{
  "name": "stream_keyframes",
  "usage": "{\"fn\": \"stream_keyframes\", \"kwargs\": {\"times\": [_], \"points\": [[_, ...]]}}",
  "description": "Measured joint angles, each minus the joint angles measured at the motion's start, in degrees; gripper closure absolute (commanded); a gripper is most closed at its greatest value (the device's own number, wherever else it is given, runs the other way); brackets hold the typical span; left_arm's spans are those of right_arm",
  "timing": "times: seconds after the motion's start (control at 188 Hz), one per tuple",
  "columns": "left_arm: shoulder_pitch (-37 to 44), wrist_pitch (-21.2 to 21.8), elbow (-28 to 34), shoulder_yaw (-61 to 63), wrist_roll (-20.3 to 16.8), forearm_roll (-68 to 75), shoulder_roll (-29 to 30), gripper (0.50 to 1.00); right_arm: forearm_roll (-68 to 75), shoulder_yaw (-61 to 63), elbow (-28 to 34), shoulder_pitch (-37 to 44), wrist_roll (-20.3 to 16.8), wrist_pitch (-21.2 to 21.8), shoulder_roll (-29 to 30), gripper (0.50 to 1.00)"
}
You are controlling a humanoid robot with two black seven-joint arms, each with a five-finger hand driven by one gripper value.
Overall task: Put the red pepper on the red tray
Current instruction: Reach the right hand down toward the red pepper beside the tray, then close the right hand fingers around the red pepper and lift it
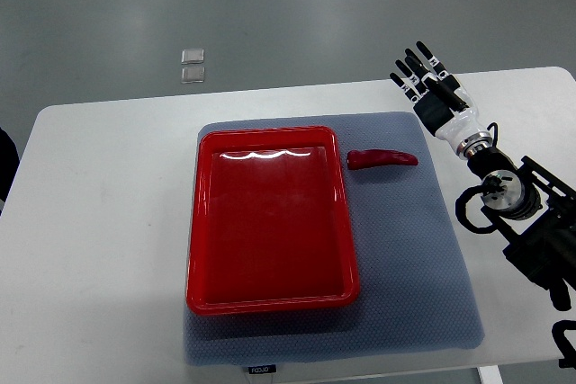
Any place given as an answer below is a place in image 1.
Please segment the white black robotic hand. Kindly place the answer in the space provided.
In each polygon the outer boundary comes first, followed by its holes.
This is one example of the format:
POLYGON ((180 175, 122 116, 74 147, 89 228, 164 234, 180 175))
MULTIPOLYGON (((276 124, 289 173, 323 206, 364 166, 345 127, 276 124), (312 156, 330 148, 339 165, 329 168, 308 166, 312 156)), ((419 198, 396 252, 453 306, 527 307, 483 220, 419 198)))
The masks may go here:
POLYGON ((424 42, 418 40, 416 47, 436 75, 412 49, 405 49, 404 62, 397 59, 395 66, 409 83, 396 73, 390 73, 390 79, 414 103, 413 110, 425 129, 447 142, 456 154, 474 154, 490 147, 491 134, 479 123, 473 100, 462 87, 451 90, 437 78, 446 80, 450 74, 424 42))

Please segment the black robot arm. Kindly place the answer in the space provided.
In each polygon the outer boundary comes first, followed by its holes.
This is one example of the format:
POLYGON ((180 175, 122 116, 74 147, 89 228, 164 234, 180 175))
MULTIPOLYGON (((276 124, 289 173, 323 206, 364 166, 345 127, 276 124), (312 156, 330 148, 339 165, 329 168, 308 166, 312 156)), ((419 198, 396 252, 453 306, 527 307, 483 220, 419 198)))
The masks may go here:
POLYGON ((524 119, 531 102, 518 90, 499 87, 475 101, 462 83, 421 41, 396 62, 392 81, 412 101, 425 128, 466 160, 480 184, 455 202, 457 220, 478 235, 500 233, 506 259, 533 285, 545 290, 553 307, 572 309, 575 287, 575 191, 529 156, 520 165, 498 147, 499 127, 483 126, 481 107, 502 119, 524 119))

